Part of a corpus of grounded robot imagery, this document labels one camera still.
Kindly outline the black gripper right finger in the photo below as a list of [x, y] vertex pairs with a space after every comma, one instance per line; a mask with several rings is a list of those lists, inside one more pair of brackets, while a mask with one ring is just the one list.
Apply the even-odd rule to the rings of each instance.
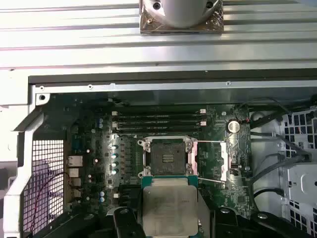
[[199, 221], [207, 238], [309, 238], [290, 222], [268, 212], [246, 219], [228, 207], [218, 207], [199, 192]]

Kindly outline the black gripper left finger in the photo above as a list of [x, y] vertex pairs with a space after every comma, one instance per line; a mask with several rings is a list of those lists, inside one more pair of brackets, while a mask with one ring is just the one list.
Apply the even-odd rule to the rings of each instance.
[[114, 208], [107, 215], [84, 213], [62, 216], [43, 230], [38, 238], [142, 238], [143, 228], [127, 207]]

